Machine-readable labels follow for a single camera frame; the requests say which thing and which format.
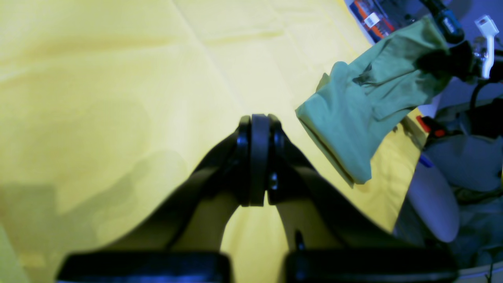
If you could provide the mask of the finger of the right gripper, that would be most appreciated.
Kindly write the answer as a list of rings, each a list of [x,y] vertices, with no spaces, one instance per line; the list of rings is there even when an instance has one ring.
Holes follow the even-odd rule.
[[[417,68],[435,76],[457,77],[463,82],[474,79],[473,49],[464,41],[448,50],[435,50],[417,59]]]

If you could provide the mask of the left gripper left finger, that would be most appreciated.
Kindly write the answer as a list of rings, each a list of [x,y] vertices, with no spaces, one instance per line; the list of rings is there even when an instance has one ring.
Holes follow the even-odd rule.
[[[270,118],[241,118],[237,129],[137,227],[94,252],[70,255],[58,283],[232,283],[223,233],[239,206],[262,206]]]

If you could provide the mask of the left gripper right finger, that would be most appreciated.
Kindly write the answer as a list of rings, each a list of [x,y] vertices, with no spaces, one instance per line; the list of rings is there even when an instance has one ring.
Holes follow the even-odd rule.
[[[452,283],[452,256],[399,240],[363,215],[322,177],[269,115],[268,201],[289,251],[280,283]]]

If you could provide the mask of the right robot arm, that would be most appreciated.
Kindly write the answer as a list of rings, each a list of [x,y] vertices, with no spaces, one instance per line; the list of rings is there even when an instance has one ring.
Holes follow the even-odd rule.
[[[424,54],[415,62],[416,66],[434,75],[450,75],[463,82],[473,80],[473,48],[465,40],[462,25],[451,9],[440,0],[422,0],[447,43],[448,50],[435,50]]]

